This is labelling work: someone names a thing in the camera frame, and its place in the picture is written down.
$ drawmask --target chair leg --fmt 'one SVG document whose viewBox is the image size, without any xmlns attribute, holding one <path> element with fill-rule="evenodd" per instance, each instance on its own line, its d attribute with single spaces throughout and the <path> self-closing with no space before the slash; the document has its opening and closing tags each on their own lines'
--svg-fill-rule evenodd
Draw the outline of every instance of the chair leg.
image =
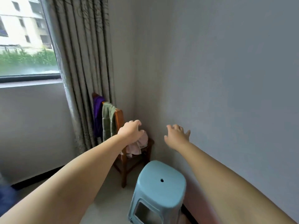
<svg viewBox="0 0 299 224">
<path fill-rule="evenodd" d="M 127 155 L 121 155 L 121 162 L 122 162 L 122 170 L 121 170 L 121 187 L 125 188 L 127 185 Z"/>
<path fill-rule="evenodd" d="M 147 153 L 145 154 L 144 165 L 147 165 L 150 162 L 151 153 L 152 153 L 152 147 L 150 146 L 147 148 Z"/>
</svg>

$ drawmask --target curtain pattern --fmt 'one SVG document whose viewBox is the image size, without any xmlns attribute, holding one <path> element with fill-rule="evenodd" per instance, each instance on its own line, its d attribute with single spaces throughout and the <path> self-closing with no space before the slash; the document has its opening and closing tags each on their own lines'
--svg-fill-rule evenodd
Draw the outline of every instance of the curtain pattern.
<svg viewBox="0 0 299 224">
<path fill-rule="evenodd" d="M 76 136 L 76 155 L 97 145 L 92 93 L 115 102 L 108 0 L 43 0 Z"/>
</svg>

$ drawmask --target stool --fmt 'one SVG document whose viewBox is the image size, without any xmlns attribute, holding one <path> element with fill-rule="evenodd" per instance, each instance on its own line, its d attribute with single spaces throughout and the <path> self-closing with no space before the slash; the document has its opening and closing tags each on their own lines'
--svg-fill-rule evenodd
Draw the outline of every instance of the stool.
<svg viewBox="0 0 299 224">
<path fill-rule="evenodd" d="M 138 177 L 128 214 L 129 221 L 143 224 L 136 216 L 137 208 L 143 204 L 159 215 L 161 223 L 177 223 L 185 191 L 186 180 L 180 172 L 157 160 L 149 162 Z"/>
</svg>

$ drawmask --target window glass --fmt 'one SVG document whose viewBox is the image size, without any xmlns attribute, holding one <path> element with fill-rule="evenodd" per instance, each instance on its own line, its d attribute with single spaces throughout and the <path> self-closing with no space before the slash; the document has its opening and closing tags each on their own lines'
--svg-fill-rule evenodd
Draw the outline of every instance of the window glass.
<svg viewBox="0 0 299 224">
<path fill-rule="evenodd" d="M 0 78 L 59 74 L 40 0 L 1 0 Z"/>
</svg>

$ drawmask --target hand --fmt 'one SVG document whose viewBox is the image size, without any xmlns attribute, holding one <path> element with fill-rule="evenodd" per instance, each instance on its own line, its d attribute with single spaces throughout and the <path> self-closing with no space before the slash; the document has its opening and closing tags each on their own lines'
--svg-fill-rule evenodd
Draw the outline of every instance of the hand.
<svg viewBox="0 0 299 224">
<path fill-rule="evenodd" d="M 177 124 L 173 126 L 167 125 L 167 129 L 168 129 L 168 136 L 165 135 L 164 140 L 166 144 L 172 149 L 177 150 L 183 144 L 189 142 L 189 137 L 191 133 L 190 130 L 184 133 L 184 129 Z"/>
<path fill-rule="evenodd" d="M 118 135 L 122 136 L 126 141 L 126 145 L 136 142 L 144 133 L 144 130 L 138 130 L 138 126 L 141 126 L 139 120 L 131 120 L 126 122 L 123 127 L 118 131 Z"/>
</svg>

